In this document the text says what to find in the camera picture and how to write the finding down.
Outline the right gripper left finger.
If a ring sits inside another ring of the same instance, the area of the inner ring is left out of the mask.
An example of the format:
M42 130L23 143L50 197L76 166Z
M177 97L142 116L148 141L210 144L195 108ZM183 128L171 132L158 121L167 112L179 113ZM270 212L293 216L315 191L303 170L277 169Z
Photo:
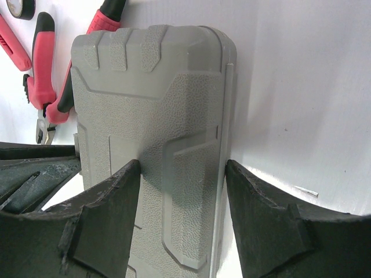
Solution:
M125 277L140 189L131 160L46 211L1 213L2 277Z

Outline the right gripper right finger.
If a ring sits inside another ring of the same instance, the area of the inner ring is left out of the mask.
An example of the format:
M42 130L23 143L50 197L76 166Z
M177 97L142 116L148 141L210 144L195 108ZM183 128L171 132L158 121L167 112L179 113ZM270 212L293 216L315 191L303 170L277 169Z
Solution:
M243 277L369 277L370 217L303 201L234 160L225 167Z

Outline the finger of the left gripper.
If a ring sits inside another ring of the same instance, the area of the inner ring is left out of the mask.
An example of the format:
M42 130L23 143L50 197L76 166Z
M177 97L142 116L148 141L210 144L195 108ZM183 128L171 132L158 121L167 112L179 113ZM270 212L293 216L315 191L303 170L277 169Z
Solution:
M73 145L1 142L1 210L40 211L80 170Z

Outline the red black pliers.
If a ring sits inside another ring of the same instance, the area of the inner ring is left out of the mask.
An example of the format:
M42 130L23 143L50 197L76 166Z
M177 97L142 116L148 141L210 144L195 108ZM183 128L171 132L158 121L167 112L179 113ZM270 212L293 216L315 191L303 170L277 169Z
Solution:
M38 110L36 143L42 145L52 143L57 125L67 121L74 107L71 63L67 67L61 92L57 94L52 86L55 38L53 17L47 12L40 12L32 44L33 75L24 75L23 86L28 102Z

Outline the grey plastic tool case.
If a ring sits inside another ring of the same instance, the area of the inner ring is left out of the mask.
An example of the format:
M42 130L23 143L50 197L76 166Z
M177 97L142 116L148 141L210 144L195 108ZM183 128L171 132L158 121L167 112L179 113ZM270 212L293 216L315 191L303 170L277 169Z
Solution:
M215 277L233 41L207 26L121 28L76 37L71 58L85 188L141 164L127 274Z

